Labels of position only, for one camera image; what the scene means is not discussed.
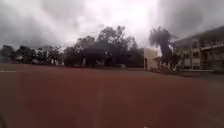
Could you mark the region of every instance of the sky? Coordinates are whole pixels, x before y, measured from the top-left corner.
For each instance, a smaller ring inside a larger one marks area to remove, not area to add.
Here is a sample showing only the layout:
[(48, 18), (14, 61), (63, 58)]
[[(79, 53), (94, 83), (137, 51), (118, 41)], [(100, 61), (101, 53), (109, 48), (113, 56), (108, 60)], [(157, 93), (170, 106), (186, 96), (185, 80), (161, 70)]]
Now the sky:
[(224, 25), (223, 6), (223, 0), (0, 0), (0, 45), (70, 46), (124, 25), (146, 47), (158, 26), (182, 38)]

